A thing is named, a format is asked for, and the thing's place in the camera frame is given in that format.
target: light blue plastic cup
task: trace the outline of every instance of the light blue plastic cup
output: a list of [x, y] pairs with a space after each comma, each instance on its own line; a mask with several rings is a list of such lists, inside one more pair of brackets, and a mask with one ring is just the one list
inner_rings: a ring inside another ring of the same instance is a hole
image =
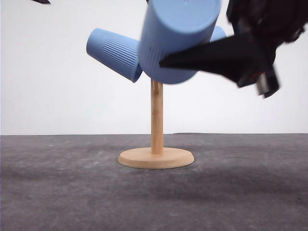
[[219, 26], [215, 26], [210, 42], [214, 42], [225, 37], [226, 33], [224, 32], [224, 30]]
[[162, 83], [180, 83], [196, 71], [161, 68], [167, 54], [209, 42], [220, 0], [150, 0], [138, 50], [142, 70]]
[[87, 53], [134, 83], [142, 73], [138, 45], [135, 39], [97, 28], [90, 34]]

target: gray mat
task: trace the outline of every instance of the gray mat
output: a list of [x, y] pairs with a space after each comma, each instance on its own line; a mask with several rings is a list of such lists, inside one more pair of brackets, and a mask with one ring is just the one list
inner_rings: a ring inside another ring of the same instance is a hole
[[172, 134], [165, 144], [195, 162], [116, 162], [149, 135], [2, 136], [2, 230], [308, 230], [308, 134]]

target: wooden pole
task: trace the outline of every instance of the wooden pole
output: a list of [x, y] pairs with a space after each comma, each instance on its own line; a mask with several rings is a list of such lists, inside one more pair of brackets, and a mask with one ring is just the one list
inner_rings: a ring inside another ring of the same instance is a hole
[[164, 147], [163, 84], [151, 79], [151, 147], [123, 151], [118, 162], [122, 165], [146, 169], [181, 167], [194, 162], [189, 151]]
[[163, 84], [151, 79], [151, 150], [163, 154]]

